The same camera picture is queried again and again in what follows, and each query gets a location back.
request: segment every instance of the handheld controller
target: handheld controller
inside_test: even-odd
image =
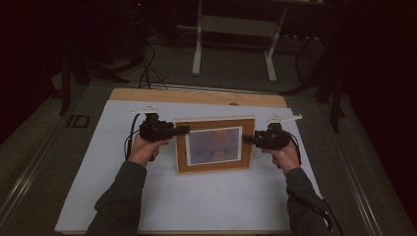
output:
[[[243,140],[249,142],[260,149],[283,149],[289,142],[293,142],[297,149],[298,160],[301,164],[300,149],[298,147],[297,139],[289,132],[282,130],[280,122],[287,120],[301,119],[302,116],[292,116],[286,119],[281,119],[274,116],[270,121],[268,128],[265,131],[255,131],[254,137],[243,137]]]
[[[179,135],[186,135],[190,133],[190,126],[181,126],[181,127],[174,127],[172,122],[166,121],[159,121],[159,115],[156,113],[157,108],[155,106],[149,106],[145,109],[139,111],[133,111],[137,113],[135,119],[132,123],[131,134],[129,137],[128,142],[128,150],[126,153],[126,159],[129,157],[131,148],[132,148],[132,140],[134,134],[135,123],[140,114],[146,114],[147,118],[144,122],[139,126],[139,134],[142,139],[149,141],[149,142],[157,142],[172,139],[174,136]],[[154,156],[150,158],[149,161],[154,161]]]

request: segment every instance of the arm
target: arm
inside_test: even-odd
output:
[[[290,228],[294,235],[329,235],[323,217],[308,206],[314,206],[326,211],[326,205],[316,195],[310,179],[307,177],[298,158],[297,147],[293,142],[280,150],[264,149],[272,154],[272,162],[282,168],[286,177],[287,208],[290,218]]]
[[[96,202],[97,210],[87,235],[137,235],[141,218],[142,189],[147,177],[146,167],[158,148],[169,141],[149,143],[136,137],[132,152],[113,184]]]
[[[294,168],[286,174],[287,208],[290,218],[290,228],[294,235],[329,235],[324,218],[311,208],[301,204],[307,203],[326,211],[326,205],[316,195],[310,179],[302,168]]]

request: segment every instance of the wooden frame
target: wooden frame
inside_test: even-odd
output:
[[[254,116],[182,119],[176,127],[190,126],[190,134],[177,136],[178,174],[249,168],[252,144],[242,136],[253,136]]]

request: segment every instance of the black cable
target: black cable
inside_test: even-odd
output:
[[[326,213],[325,210],[322,210],[320,208],[318,208],[317,206],[308,203],[294,195],[289,194],[289,198],[292,198],[294,201],[296,201],[297,203],[311,209],[312,211],[314,211],[315,213],[319,214],[322,218],[325,219],[326,223],[328,224],[328,231],[331,231],[333,229],[333,223],[332,220],[330,218],[330,216],[328,216],[328,214]]]
[[[290,135],[290,140],[296,146],[297,154],[298,154],[298,159],[299,159],[300,165],[301,165],[301,154],[300,154],[300,148],[299,148],[299,145],[298,145],[298,140],[297,140],[297,138],[295,138],[295,136],[293,134],[291,134],[291,133],[288,133],[288,134]],[[322,209],[318,208],[317,206],[315,206],[315,205],[313,205],[311,203],[308,203],[308,202],[306,202],[306,201],[304,201],[304,200],[302,200],[302,199],[300,199],[300,198],[298,198],[298,197],[296,197],[294,195],[291,195],[290,193],[288,193],[288,196],[290,198],[292,198],[294,201],[302,204],[305,207],[310,208],[314,212],[316,212],[319,215],[321,215],[325,219],[325,221],[328,223],[328,231],[331,231],[332,230],[332,228],[333,228],[332,220],[331,220],[330,216],[328,216],[328,214],[326,213],[325,210],[322,210]],[[325,203],[326,207],[328,208],[328,211],[330,212],[332,218],[334,219],[334,221],[335,221],[335,223],[337,225],[337,228],[339,229],[341,235],[343,236],[343,233],[341,231],[340,225],[339,225],[338,221],[336,220],[336,218],[334,217],[334,214],[333,214],[332,210],[330,209],[328,203],[325,201],[325,199],[322,199],[322,201]]]
[[[124,144],[124,154],[125,154],[125,157],[126,157],[126,159],[129,157],[128,156],[128,154],[127,154],[127,151],[126,151],[126,146],[127,146],[127,142],[130,140],[130,135],[128,136],[128,137],[126,137],[126,140],[125,140],[125,144]]]
[[[336,216],[334,215],[333,211],[331,210],[330,206],[328,205],[328,201],[326,201],[326,198],[323,198],[323,202],[326,204],[326,207],[328,207],[328,212],[330,212],[334,222],[336,223],[336,226],[340,232],[341,236],[344,236],[343,230],[341,229],[341,226],[336,218]]]
[[[136,133],[136,132],[134,132],[134,130],[135,130],[135,124],[136,124],[136,120],[138,119],[139,115],[140,114],[136,114],[136,116],[135,116],[135,118],[133,119],[133,122],[132,122],[131,133],[129,135],[129,141],[128,141],[128,151],[127,152],[125,151],[125,157],[126,157],[126,159],[128,159],[128,157],[129,157],[129,155],[131,153],[131,150],[132,150],[133,135],[134,135],[134,133]]]
[[[145,68],[144,68],[144,71],[142,72],[142,74],[141,74],[141,77],[140,77],[140,79],[139,79],[139,89],[141,88],[141,86],[142,86],[142,81],[143,81],[143,79],[144,78],[146,78],[147,79],[147,85],[148,85],[148,89],[151,89],[151,87],[150,87],[150,84],[152,83],[152,81],[150,80],[150,78],[149,78],[149,71],[152,71],[153,72],[153,74],[156,76],[156,78],[157,78],[157,82],[155,82],[155,83],[162,83],[164,86],[165,86],[165,88],[166,89],[168,89],[168,87],[166,86],[166,83],[164,82],[164,80],[165,80],[165,77],[163,76],[163,74],[162,73],[159,73],[159,72],[157,72],[157,70],[154,68],[154,66],[151,64],[152,63],[152,61],[153,61],[153,59],[155,58],[155,50],[154,50],[154,48],[152,47],[152,46],[150,46],[148,43],[147,43],[147,47],[151,50],[151,52],[152,52],[152,56],[150,57],[150,59],[146,59],[146,58],[144,58],[144,66],[145,66]]]

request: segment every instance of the tripod leg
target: tripod leg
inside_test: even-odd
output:
[[[90,81],[89,72],[83,61],[76,54],[70,54],[68,56],[68,64],[76,81],[81,85],[88,85]]]
[[[300,55],[303,53],[304,49],[306,49],[306,47],[310,44],[310,42],[312,40],[313,40],[312,37],[307,39],[307,41],[304,43],[303,47],[301,47],[300,51],[297,53],[297,55],[295,56],[295,59],[294,59],[295,69],[297,70],[298,80],[300,82],[304,82],[304,80],[301,77],[302,75],[301,75],[300,67],[298,66],[298,58],[300,57]]]
[[[326,102],[330,96],[334,93],[335,83],[337,80],[336,75],[330,75],[328,80],[322,82],[319,90],[316,93],[316,100],[318,102]]]
[[[337,120],[340,115],[340,97],[342,88],[342,78],[337,78],[334,87],[333,103],[331,104],[330,123],[333,126],[334,131],[338,134]]]

